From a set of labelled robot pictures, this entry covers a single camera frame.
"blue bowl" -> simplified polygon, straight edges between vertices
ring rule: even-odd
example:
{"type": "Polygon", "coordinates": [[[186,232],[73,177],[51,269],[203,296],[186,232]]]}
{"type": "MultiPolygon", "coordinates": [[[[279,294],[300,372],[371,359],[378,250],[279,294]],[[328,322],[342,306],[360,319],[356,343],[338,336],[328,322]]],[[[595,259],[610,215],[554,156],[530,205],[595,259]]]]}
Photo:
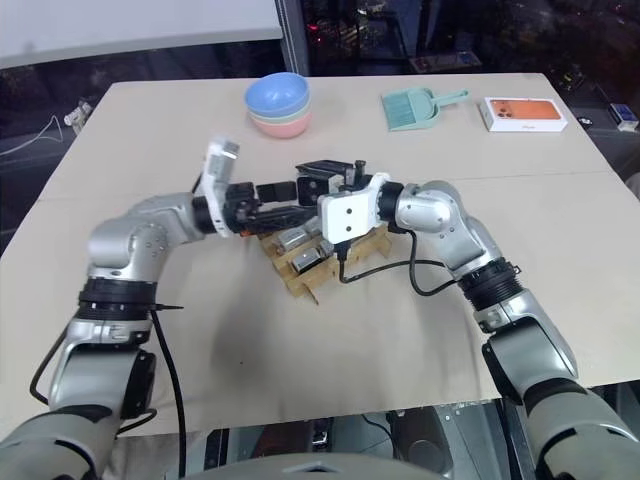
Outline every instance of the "blue bowl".
{"type": "Polygon", "coordinates": [[[244,101],[250,111],[262,117],[292,115],[309,101],[309,84],[295,73],[273,73],[254,82],[244,101]]]}

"dustpan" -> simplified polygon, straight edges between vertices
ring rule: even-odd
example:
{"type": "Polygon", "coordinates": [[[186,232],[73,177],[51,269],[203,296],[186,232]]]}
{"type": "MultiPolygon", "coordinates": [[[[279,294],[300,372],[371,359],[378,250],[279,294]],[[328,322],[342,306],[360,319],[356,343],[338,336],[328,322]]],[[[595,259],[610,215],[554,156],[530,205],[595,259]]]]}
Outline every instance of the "dustpan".
{"type": "Polygon", "coordinates": [[[389,131],[432,127],[440,116],[440,107],[466,100],[468,90],[436,97],[428,88],[408,88],[382,96],[389,131]]]}

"white cable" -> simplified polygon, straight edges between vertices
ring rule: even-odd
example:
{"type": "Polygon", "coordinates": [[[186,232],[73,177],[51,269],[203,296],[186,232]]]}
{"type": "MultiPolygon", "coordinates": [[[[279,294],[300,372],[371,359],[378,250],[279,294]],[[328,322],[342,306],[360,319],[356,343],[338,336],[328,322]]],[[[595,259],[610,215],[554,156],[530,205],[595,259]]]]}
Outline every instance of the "white cable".
{"type": "Polygon", "coordinates": [[[33,137],[31,140],[27,140],[26,142],[18,145],[17,147],[13,147],[10,148],[9,150],[5,150],[4,152],[0,152],[0,156],[2,155],[9,155],[10,153],[13,152],[17,152],[18,150],[21,150],[25,147],[28,147],[29,145],[31,145],[33,142],[35,142],[36,140],[53,140],[54,142],[57,143],[62,143],[64,141],[64,137],[62,136],[62,129],[60,128],[60,122],[58,121],[58,117],[56,117],[55,115],[51,116],[51,120],[49,120],[49,123],[47,123],[44,128],[42,130],[40,130],[40,133],[38,133],[38,135],[36,135],[35,137],[33,137]],[[60,135],[60,138],[54,138],[54,137],[47,137],[44,134],[44,132],[47,131],[47,129],[53,124],[53,122],[56,122],[56,127],[58,127],[58,134],[60,135]]]}

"beige tabletop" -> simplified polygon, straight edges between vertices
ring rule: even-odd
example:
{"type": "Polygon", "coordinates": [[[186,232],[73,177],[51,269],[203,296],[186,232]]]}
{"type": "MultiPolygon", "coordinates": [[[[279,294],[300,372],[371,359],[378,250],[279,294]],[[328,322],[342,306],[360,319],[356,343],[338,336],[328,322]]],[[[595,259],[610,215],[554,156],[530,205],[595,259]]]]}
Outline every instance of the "beige tabletop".
{"type": "MultiPolygon", "coordinates": [[[[450,180],[571,344],[581,380],[640,377],[640,205],[578,124],[558,134],[490,134],[482,96],[558,97],[540,75],[311,79],[314,120],[289,141],[247,122],[248,80],[114,86],[56,170],[0,260],[2,431],[42,411],[31,374],[73,314],[86,240],[101,220],[152,194],[188,190],[211,135],[241,145],[234,180],[294,177],[310,160],[368,161],[400,181],[450,180]],[[380,93],[414,85],[468,88],[426,131],[387,133],[380,93]]],[[[393,259],[408,239],[393,237],[393,259]]],[[[426,244],[419,250],[430,257],[426,244]]],[[[374,255],[360,268],[382,263],[374,255]]],[[[256,239],[216,236],[183,246],[158,301],[185,306],[161,321],[180,374],[190,430],[400,409],[496,394],[483,335],[452,287],[425,299],[404,269],[317,291],[320,306],[285,290],[256,239]]],[[[421,267],[424,288],[446,279],[421,267]]],[[[154,341],[145,348],[158,352],[154,341]]],[[[159,416],[135,433],[176,431],[166,368],[159,416]]]]}

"orange phone box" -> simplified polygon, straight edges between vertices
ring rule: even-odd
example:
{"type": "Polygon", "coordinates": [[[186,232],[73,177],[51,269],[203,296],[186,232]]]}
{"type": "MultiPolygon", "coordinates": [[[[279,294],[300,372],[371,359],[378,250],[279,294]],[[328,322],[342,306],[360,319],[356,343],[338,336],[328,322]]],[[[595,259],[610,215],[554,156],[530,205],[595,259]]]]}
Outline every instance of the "orange phone box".
{"type": "Polygon", "coordinates": [[[567,126],[550,98],[485,97],[479,107],[490,132],[561,132],[567,126]]]}

